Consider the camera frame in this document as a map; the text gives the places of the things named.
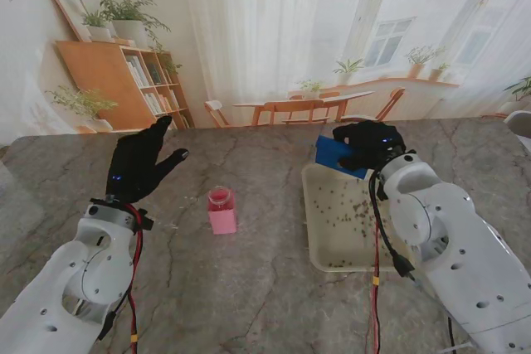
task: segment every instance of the green plant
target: green plant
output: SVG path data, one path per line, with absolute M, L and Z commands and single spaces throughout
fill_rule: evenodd
M 350 59 L 347 62 L 335 61 L 341 68 L 334 70 L 335 74 L 353 74 L 354 72 L 361 70 L 363 65 L 360 65 L 363 62 L 363 58 L 355 62 L 350 62 Z
M 409 53 L 406 54 L 407 59 L 412 64 L 426 64 L 429 60 L 444 53 L 445 48 L 439 47 L 433 49 L 433 46 L 413 47 Z
M 160 55 L 158 58 L 160 60 L 161 66 L 168 70 L 168 72 L 173 72 L 174 74 L 178 75 L 177 68 L 180 68 L 183 66 L 183 64 L 175 64 L 172 61 L 172 58 L 169 57 L 166 53 L 166 51 L 163 49 L 163 45 L 159 42 L 155 42 L 155 47 L 151 47 L 151 50 L 156 51 L 157 54 Z
M 83 14 L 83 23 L 91 27 L 105 28 L 106 21 L 107 20 L 99 10 Z
M 504 91 L 514 89 L 511 94 L 514 95 L 516 101 L 519 101 L 523 97 L 527 95 L 531 95 L 531 76 L 528 76 L 527 78 L 520 79 L 520 82 L 515 83 L 514 85 L 511 85 L 509 87 L 506 87 Z
M 158 44 L 158 38 L 153 31 L 154 28 L 163 28 L 167 32 L 171 31 L 158 18 L 141 11 L 142 7 L 157 6 L 157 3 L 153 0 L 100 0 L 100 6 L 103 8 L 101 14 L 108 20 L 141 21 L 155 44 Z
M 66 86 L 59 85 L 59 90 L 47 90 L 46 92 L 53 95 L 52 103 L 62 105 L 76 115 L 88 116 L 92 119 L 98 112 L 118 106 L 118 103 L 104 99 L 97 90 L 75 92 Z
M 310 91 L 312 93 L 315 93 L 323 87 L 323 82 L 319 81 L 313 81 L 313 80 L 302 80 L 301 82 L 297 82 L 300 85 L 300 89 L 304 91 Z

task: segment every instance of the beige plastic tray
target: beige plastic tray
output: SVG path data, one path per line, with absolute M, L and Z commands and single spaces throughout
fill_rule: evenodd
M 375 239 L 374 213 L 365 180 L 329 167 L 310 164 L 302 171 L 308 226 L 309 257 L 327 272 L 372 271 Z M 407 249 L 397 238 L 389 217 L 388 201 L 379 202 L 383 226 L 392 246 Z M 394 271 L 391 257 L 379 237 L 380 270 Z

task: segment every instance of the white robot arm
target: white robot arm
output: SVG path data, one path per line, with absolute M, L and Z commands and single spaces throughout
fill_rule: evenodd
M 413 153 L 387 163 L 380 180 L 417 270 L 477 347 L 531 352 L 531 278 L 470 196 Z
M 134 225 L 126 211 L 89 206 L 74 240 L 56 250 L 0 319 L 2 354 L 88 353 L 111 304 L 131 284 Z M 84 304 L 69 313 L 65 297 Z

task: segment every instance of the picture frame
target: picture frame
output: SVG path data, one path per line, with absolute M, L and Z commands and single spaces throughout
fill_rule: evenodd
M 83 16 L 87 13 L 83 0 L 55 0 L 57 6 L 65 16 L 68 25 L 76 35 L 78 41 L 91 41 L 90 33 L 83 24 Z

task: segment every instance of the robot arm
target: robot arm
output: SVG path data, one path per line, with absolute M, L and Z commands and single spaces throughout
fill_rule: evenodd
M 153 222 L 130 203 L 151 193 L 188 151 L 157 157 L 171 117 L 122 137 L 107 177 L 105 201 L 91 200 L 76 237 L 61 246 L 0 319 L 2 354 L 85 354 L 112 327 L 113 303 L 130 294 L 136 263 L 129 254 Z M 73 311 L 67 304 L 78 301 Z
M 379 196 L 390 201 L 392 224 L 417 272 L 475 345 L 488 353 L 531 352 L 531 278 L 468 193 L 405 153 L 394 127 L 362 122 L 335 129 L 334 137 L 357 150 L 342 166 L 375 169 Z M 407 262 L 397 271 L 411 269 Z

